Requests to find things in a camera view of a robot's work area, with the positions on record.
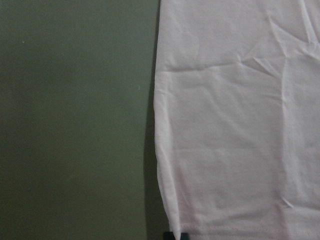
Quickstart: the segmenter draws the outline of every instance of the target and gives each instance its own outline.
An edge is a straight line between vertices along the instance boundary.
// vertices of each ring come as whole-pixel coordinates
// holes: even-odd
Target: dark object
[[[166,231],[163,233],[163,240],[176,240],[176,239],[172,231]],[[182,232],[180,240],[190,240],[189,234],[186,232]]]

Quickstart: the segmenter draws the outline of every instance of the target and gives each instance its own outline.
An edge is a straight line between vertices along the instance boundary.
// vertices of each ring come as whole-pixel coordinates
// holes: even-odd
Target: pale pink fabric
[[[320,240],[319,40],[319,0],[161,1],[155,145],[176,239]]]

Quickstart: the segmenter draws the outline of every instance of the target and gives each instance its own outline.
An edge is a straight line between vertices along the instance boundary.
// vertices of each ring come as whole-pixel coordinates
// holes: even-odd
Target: garment
[[[320,1],[162,0],[159,188],[176,239],[320,239]]]

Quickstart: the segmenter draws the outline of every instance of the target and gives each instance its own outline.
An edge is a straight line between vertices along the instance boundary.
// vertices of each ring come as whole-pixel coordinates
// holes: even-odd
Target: white t-shirt
[[[161,1],[155,146],[177,240],[320,240],[319,41],[319,0]]]

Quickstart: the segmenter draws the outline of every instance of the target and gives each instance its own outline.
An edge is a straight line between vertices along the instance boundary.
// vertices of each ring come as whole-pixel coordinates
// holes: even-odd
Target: green wall
[[[0,239],[160,240],[158,0],[0,0]]]

